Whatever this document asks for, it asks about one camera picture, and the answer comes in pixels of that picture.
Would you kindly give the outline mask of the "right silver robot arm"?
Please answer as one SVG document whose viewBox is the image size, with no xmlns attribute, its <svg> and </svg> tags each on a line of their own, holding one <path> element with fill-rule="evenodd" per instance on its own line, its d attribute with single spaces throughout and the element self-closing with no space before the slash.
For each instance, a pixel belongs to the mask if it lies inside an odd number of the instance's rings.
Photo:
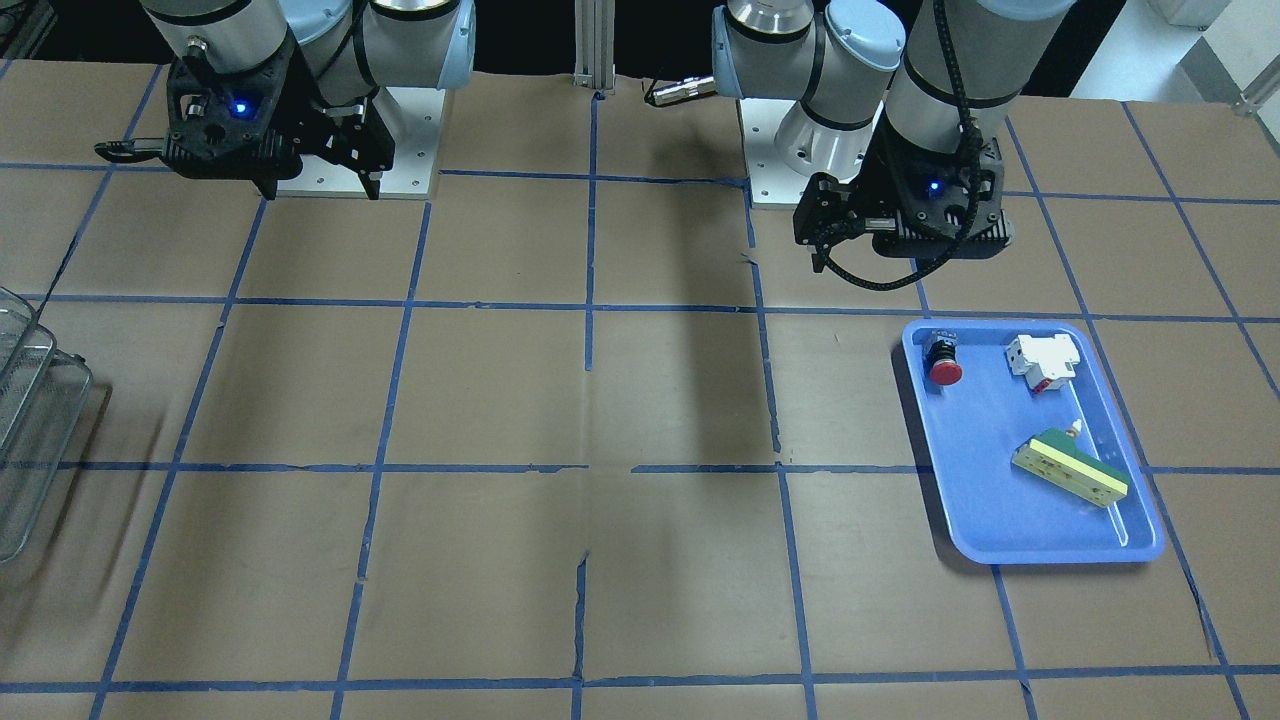
<svg viewBox="0 0 1280 720">
<path fill-rule="evenodd" d="M 445 95 L 474 69 L 471 1 L 146 1 L 175 54 L 168 128 L 100 143 L 265 199 L 426 199 Z"/>
</svg>

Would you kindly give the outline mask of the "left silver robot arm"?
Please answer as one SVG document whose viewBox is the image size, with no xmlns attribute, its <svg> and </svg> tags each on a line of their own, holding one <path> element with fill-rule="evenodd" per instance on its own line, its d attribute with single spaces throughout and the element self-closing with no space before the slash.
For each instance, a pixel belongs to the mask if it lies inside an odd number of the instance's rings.
<svg viewBox="0 0 1280 720">
<path fill-rule="evenodd" d="M 737 100 L 788 102 L 774 150 L 806 181 L 792 217 L 814 272 L 887 291 L 1001 254 L 996 129 L 1069 1 L 727 1 L 712 76 Z"/>
</svg>

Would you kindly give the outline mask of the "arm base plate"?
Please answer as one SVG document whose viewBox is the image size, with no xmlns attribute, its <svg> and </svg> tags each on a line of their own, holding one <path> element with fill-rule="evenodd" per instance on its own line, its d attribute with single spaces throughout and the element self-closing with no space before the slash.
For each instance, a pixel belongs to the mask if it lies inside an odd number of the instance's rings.
<svg viewBox="0 0 1280 720">
<path fill-rule="evenodd" d="M 379 199 L 426 200 L 436 174 L 436 155 L 451 94 L 439 88 L 389 87 L 374 101 L 396 141 L 396 155 L 380 178 Z M 366 199 L 358 176 L 320 158 L 306 156 L 302 173 L 278 184 L 279 199 Z"/>
<path fill-rule="evenodd" d="M 744 99 L 739 104 L 742 146 L 753 202 L 759 208 L 795 209 L 810 177 L 826 173 L 850 183 L 861 165 L 876 124 L 832 129 L 813 120 L 799 101 Z"/>
</svg>

